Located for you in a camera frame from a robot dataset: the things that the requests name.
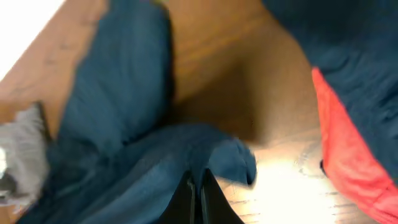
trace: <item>wooden table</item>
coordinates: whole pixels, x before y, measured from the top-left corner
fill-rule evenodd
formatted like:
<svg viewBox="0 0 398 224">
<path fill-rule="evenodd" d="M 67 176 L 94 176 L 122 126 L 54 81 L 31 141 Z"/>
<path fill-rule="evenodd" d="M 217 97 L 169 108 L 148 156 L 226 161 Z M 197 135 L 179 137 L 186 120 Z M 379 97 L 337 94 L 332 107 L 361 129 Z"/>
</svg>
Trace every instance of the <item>wooden table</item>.
<svg viewBox="0 0 398 224">
<path fill-rule="evenodd" d="M 204 121 L 245 140 L 258 177 L 247 188 L 220 180 L 246 223 L 373 223 L 331 186 L 321 158 L 310 66 L 259 0 L 168 0 L 177 96 L 172 121 Z M 42 100 L 56 135 L 73 83 L 106 10 L 68 0 L 0 82 L 0 121 Z M 13 222 L 0 210 L 0 223 Z"/>
</svg>

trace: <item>garment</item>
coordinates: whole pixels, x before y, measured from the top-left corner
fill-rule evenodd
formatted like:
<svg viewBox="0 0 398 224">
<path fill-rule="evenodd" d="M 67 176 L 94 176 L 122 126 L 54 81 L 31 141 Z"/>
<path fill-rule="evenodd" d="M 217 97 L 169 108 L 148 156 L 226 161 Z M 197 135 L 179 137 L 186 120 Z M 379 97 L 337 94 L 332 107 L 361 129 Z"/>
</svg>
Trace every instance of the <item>garment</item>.
<svg viewBox="0 0 398 224">
<path fill-rule="evenodd" d="M 46 125 L 39 103 L 19 111 L 15 121 L 0 126 L 0 148 L 6 170 L 0 177 L 0 206 L 17 208 L 34 203 L 49 172 L 45 157 Z"/>
<path fill-rule="evenodd" d="M 249 149 L 206 124 L 159 126 L 172 98 L 167 11 L 110 0 L 76 70 L 41 199 L 18 223 L 151 223 L 186 170 L 251 184 Z"/>
<path fill-rule="evenodd" d="M 381 223 L 398 223 L 398 2 L 263 0 L 316 67 L 323 166 Z"/>
</svg>

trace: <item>red lining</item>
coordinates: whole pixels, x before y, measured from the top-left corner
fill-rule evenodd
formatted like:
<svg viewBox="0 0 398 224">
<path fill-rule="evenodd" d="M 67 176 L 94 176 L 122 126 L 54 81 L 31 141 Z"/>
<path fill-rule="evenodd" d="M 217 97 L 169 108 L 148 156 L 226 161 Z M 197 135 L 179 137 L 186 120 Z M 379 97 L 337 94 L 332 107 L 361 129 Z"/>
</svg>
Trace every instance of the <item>red lining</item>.
<svg viewBox="0 0 398 224">
<path fill-rule="evenodd" d="M 371 154 L 345 107 L 314 68 L 322 132 L 323 166 L 333 185 L 370 217 L 398 223 L 398 189 Z"/>
</svg>

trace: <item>gray cloth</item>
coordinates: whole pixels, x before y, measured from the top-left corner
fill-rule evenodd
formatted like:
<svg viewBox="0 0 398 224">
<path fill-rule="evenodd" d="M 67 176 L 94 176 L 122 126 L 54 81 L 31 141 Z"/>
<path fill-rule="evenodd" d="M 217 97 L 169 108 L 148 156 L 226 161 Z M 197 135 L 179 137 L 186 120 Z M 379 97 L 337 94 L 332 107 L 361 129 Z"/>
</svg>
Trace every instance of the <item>gray cloth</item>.
<svg viewBox="0 0 398 224">
<path fill-rule="evenodd" d="M 0 148 L 6 170 L 0 180 L 0 206 L 35 202 L 49 172 L 45 125 L 39 104 L 18 112 L 14 122 L 0 126 Z"/>
</svg>

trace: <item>blue fabric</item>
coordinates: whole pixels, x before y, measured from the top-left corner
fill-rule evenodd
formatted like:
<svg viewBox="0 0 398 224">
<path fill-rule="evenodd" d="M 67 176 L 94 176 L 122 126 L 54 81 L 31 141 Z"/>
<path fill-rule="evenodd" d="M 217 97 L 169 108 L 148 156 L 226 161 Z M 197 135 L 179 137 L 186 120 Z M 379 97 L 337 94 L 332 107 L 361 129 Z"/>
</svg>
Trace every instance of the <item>blue fabric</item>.
<svg viewBox="0 0 398 224">
<path fill-rule="evenodd" d="M 262 0 L 398 186 L 398 1 Z"/>
<path fill-rule="evenodd" d="M 256 162 L 206 124 L 157 125 L 172 97 L 170 21 L 161 6 L 111 0 L 76 71 L 41 199 L 18 223 L 151 223 L 186 170 L 251 184 Z"/>
</svg>

